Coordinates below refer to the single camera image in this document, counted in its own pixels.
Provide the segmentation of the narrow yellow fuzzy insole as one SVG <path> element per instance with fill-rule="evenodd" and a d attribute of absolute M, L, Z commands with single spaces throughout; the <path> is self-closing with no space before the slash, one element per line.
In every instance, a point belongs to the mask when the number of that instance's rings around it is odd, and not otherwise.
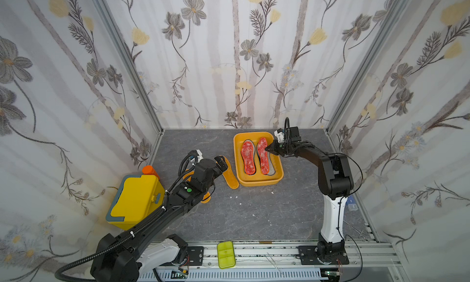
<path fill-rule="evenodd" d="M 228 160 L 227 157 L 223 156 L 223 159 L 225 160 L 225 163 L 227 165 L 227 170 L 222 174 L 225 181 L 226 181 L 226 184 L 232 189 L 232 190 L 236 190 L 239 188 L 239 181 L 237 180 L 233 170 L 232 170 L 232 167 L 231 167 L 231 164 L 230 164 L 230 161 Z"/>

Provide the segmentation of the red white patterned insole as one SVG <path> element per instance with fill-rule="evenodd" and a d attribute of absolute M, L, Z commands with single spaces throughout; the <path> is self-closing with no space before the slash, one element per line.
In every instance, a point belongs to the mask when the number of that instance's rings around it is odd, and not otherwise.
<path fill-rule="evenodd" d="M 261 137 L 257 143 L 257 154 L 259 158 L 261 173 L 268 175 L 270 173 L 269 153 L 266 151 L 268 141 L 265 137 Z"/>

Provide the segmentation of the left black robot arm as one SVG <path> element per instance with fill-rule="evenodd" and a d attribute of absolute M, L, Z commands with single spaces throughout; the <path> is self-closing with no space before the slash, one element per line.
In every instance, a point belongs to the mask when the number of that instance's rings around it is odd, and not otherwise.
<path fill-rule="evenodd" d="M 141 222 L 116 237 L 103 237 L 93 255 L 71 262 L 55 272 L 63 282 L 86 282 L 65 272 L 91 262 L 92 282 L 135 282 L 144 267 L 138 259 L 153 238 L 175 219 L 183 216 L 204 199 L 214 180 L 228 169 L 223 156 L 198 159 L 193 150 L 181 162 L 178 178 L 165 192 L 163 204 Z"/>

